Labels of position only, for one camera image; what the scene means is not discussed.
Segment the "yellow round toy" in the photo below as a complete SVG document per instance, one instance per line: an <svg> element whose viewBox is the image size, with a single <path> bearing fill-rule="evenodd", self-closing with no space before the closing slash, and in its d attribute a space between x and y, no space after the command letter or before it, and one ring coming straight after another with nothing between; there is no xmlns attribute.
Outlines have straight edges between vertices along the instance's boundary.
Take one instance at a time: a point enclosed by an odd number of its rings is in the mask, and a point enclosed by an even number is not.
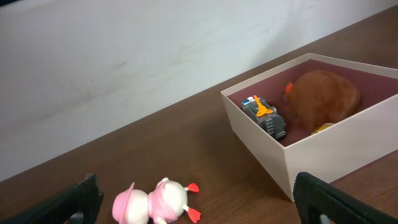
<svg viewBox="0 0 398 224"><path fill-rule="evenodd" d="M316 130L314 130L311 134L319 133L320 131L323 131L333 125L334 125L334 123L325 123L325 124L321 125L320 127L318 127Z"/></svg>

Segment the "brown plush toy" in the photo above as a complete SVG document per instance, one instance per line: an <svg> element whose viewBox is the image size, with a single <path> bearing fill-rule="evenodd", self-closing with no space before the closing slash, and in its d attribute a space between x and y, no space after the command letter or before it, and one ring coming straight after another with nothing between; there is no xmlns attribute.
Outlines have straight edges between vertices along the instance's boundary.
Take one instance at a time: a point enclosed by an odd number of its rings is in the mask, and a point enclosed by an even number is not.
<svg viewBox="0 0 398 224"><path fill-rule="evenodd" d="M351 116L361 101L361 94L345 77L313 70L286 85L284 98L299 123L314 132L325 123L338 123Z"/></svg>

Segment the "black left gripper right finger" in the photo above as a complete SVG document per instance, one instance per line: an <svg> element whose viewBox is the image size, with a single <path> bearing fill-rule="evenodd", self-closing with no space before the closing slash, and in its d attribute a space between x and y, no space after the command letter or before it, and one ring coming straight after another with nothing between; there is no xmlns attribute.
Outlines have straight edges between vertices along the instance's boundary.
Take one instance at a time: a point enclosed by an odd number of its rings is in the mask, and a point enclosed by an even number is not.
<svg viewBox="0 0 398 224"><path fill-rule="evenodd" d="M293 196L302 224L397 224L397 219L362 203L308 172L296 176Z"/></svg>

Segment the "pink white duck toy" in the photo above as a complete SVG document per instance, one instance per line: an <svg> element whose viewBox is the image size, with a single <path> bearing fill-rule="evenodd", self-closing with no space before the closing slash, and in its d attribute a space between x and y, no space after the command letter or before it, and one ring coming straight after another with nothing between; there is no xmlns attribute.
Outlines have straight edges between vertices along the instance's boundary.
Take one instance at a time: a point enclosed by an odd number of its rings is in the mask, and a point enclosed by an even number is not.
<svg viewBox="0 0 398 224"><path fill-rule="evenodd" d="M188 206L188 193L199 193L196 183L187 186L165 177L148 194L134 188L135 183L117 195L112 216L119 224L168 224L186 212L193 223L201 219L201 213Z"/></svg>

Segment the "grey orange toy car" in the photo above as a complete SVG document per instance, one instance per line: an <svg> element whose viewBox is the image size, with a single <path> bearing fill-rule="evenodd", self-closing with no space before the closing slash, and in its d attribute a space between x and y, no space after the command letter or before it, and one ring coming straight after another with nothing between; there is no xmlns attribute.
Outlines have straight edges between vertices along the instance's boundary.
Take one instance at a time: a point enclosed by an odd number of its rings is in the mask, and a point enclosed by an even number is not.
<svg viewBox="0 0 398 224"><path fill-rule="evenodd" d="M250 96L241 102L241 109L276 141L286 137L286 123L283 117L278 114L277 108L268 105L265 99L256 95Z"/></svg>

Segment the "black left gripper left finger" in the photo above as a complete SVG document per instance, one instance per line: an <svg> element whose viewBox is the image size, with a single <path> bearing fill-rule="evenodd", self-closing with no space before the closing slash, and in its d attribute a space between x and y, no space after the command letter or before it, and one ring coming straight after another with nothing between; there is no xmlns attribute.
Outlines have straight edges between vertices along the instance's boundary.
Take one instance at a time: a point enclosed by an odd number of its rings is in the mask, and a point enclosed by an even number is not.
<svg viewBox="0 0 398 224"><path fill-rule="evenodd" d="M99 188L97 175L88 174L84 180L1 224L94 224L103 199L104 192Z"/></svg>

